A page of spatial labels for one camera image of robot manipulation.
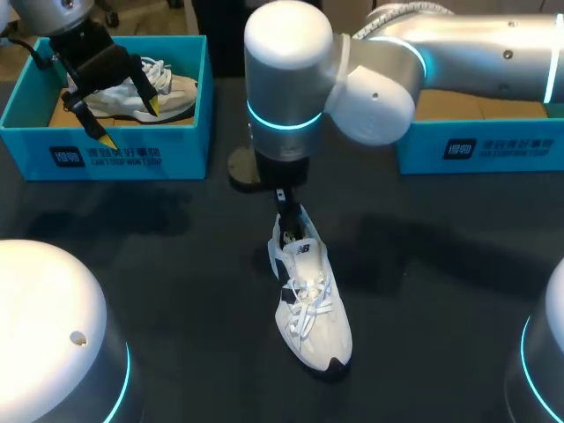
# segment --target dark table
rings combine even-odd
[[[328,124],[299,199],[352,327],[351,373],[329,384],[274,321],[271,195],[227,180],[242,81],[218,81],[216,102],[203,182],[24,183],[0,151],[1,236],[92,270],[141,367],[146,423],[503,421],[505,363],[564,257],[564,174],[402,177],[391,148]]]

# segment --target metal arm segment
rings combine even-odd
[[[404,41],[427,68],[423,88],[504,100],[564,101],[564,16],[398,18],[368,40]]]

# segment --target white shoelace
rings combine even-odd
[[[162,60],[154,60],[150,57],[141,57],[143,72],[149,79],[152,86],[160,93],[170,93],[170,86],[173,72],[169,65],[165,65]]]
[[[288,326],[292,333],[298,335],[299,348],[301,348],[302,339],[306,338],[314,327],[315,317],[329,313],[333,309],[333,300],[329,296],[330,280],[290,278],[287,286],[292,289],[296,297],[296,302],[290,305],[293,316]]]

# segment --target cyan plastic box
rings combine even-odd
[[[170,64],[198,81],[193,125],[110,126],[119,150],[89,138],[82,128],[49,128],[66,85],[60,63],[41,71],[27,60],[4,115],[0,135],[27,181],[204,179],[212,125],[213,79],[204,36],[115,37],[131,54]],[[34,47],[52,54],[48,39]]]
[[[564,119],[415,122],[396,144],[402,174],[564,170]]]

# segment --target sneaker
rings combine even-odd
[[[272,270],[284,284],[276,310],[278,329],[306,366],[340,372],[351,358],[353,338],[327,248],[303,207],[301,239],[281,234],[279,220],[280,215],[268,242]]]
[[[142,57],[143,72],[159,93],[159,116],[151,115],[130,78],[119,86],[90,94],[86,105],[94,116],[132,119],[141,123],[165,123],[194,115],[197,82],[192,78],[173,75],[162,60]],[[68,76],[69,87],[75,84]]]

